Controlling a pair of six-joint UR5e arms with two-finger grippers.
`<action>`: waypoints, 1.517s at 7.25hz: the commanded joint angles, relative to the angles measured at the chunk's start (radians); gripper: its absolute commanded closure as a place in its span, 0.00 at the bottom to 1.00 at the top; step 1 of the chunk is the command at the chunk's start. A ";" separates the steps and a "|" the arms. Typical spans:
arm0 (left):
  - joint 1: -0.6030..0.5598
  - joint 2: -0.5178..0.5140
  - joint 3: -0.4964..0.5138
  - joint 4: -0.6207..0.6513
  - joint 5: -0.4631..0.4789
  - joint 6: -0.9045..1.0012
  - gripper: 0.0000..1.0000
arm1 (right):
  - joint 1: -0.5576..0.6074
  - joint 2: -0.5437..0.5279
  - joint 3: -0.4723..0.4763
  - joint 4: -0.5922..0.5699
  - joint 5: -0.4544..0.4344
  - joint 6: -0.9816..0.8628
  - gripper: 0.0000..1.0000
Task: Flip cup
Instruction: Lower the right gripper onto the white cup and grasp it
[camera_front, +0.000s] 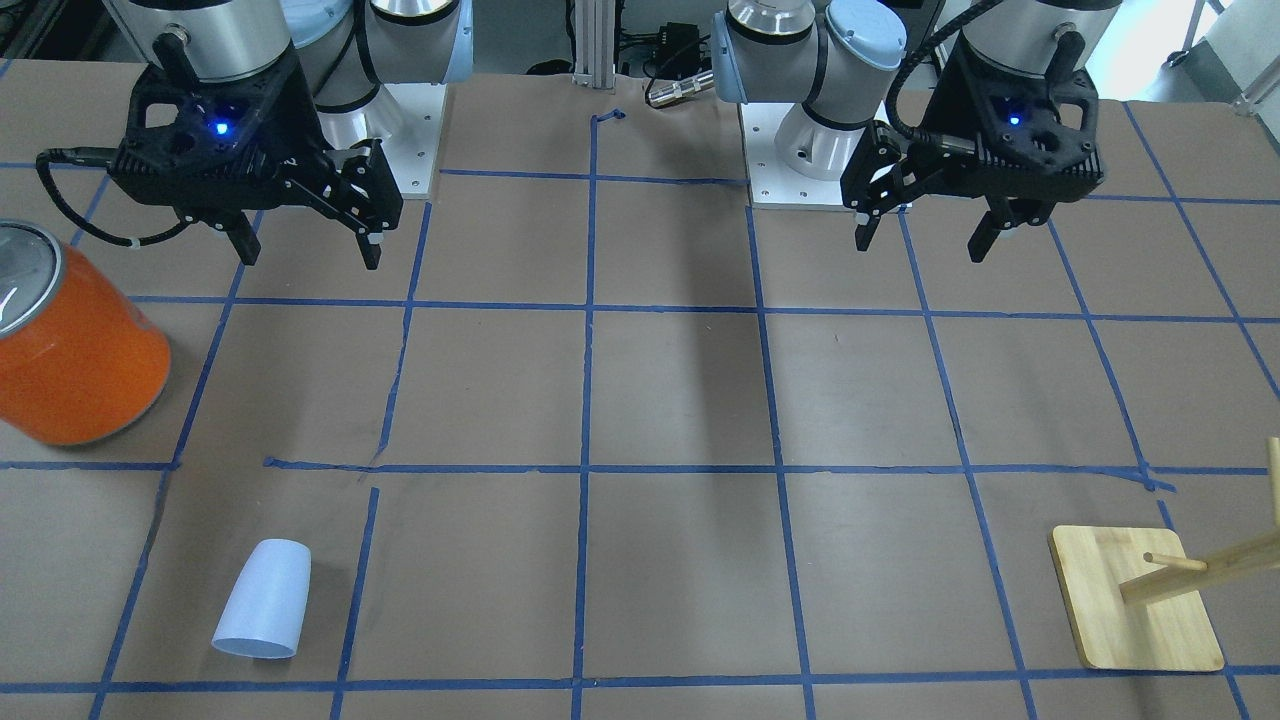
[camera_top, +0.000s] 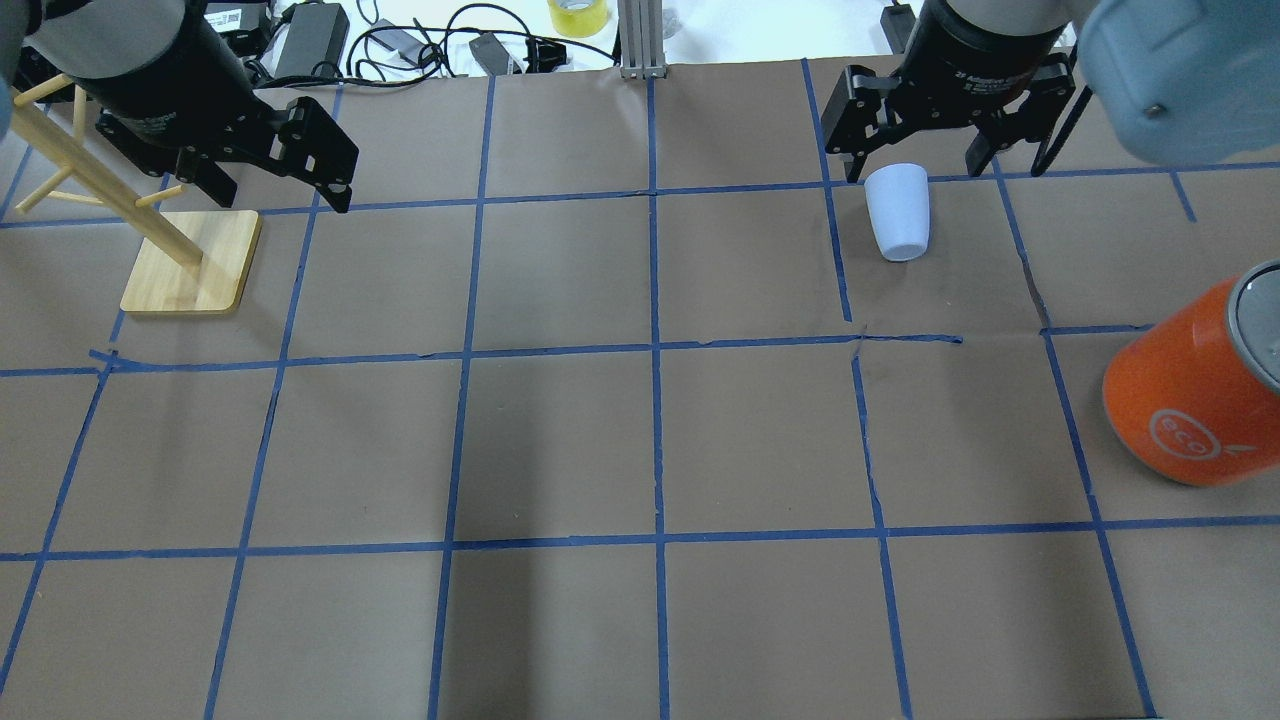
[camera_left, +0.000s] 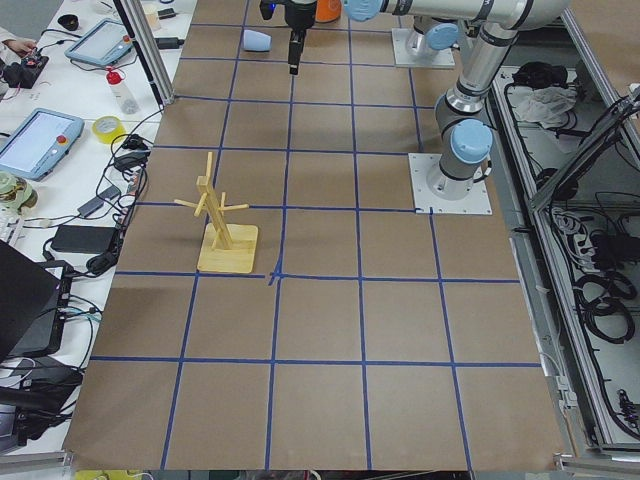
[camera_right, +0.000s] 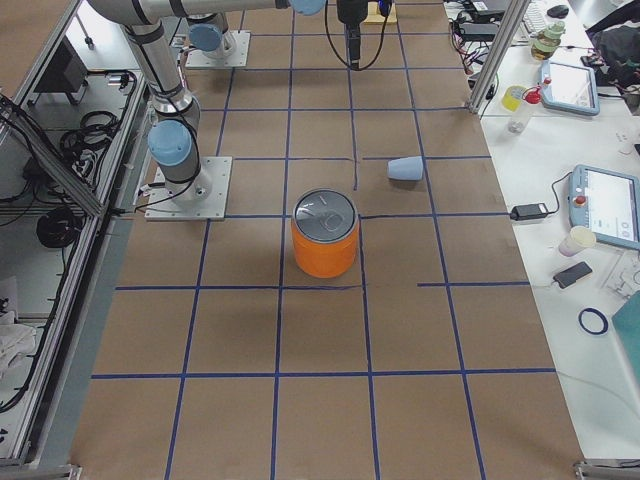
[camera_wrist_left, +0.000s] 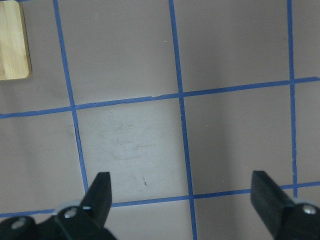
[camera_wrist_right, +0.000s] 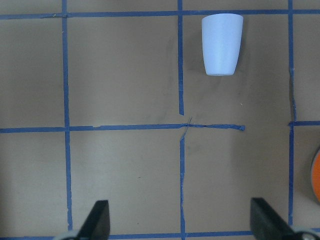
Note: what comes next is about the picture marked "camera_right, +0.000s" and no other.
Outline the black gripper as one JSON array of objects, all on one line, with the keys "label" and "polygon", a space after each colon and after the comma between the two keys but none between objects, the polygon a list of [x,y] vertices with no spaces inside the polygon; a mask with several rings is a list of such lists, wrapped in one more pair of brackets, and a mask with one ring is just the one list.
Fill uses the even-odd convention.
[{"label": "black gripper", "polygon": [[344,25],[347,36],[347,65],[359,69],[361,60],[361,24],[368,16],[366,0],[337,0],[338,20]]}]

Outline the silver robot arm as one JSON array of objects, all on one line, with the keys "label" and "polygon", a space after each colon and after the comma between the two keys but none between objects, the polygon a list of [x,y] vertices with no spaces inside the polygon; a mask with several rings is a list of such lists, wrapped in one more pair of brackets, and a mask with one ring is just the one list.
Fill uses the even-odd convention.
[{"label": "silver robot arm", "polygon": [[228,12],[287,9],[315,15],[326,1],[92,1],[91,7],[121,26],[132,54],[149,82],[158,124],[148,137],[149,151],[164,175],[171,201],[184,204],[208,193],[210,179],[203,172],[197,144],[200,106],[185,86],[164,37],[162,19],[210,18]]},{"label": "silver robot arm", "polygon": [[236,50],[236,40],[229,30],[225,13],[211,13],[187,18],[192,47],[209,58],[222,59]]}]

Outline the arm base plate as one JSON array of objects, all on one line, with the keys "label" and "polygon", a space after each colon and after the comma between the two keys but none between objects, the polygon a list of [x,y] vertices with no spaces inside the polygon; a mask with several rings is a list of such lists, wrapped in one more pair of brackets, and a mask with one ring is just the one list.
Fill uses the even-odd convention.
[{"label": "arm base plate", "polygon": [[191,186],[184,189],[169,182],[152,189],[150,207],[144,207],[148,221],[199,221],[225,218],[232,171],[231,157],[204,156],[201,171]]},{"label": "arm base plate", "polygon": [[205,56],[195,47],[189,51],[185,66],[187,69],[229,69],[245,67],[248,59],[248,50],[251,33],[247,30],[230,30],[236,40],[236,50],[230,56],[222,59],[213,59]]}]

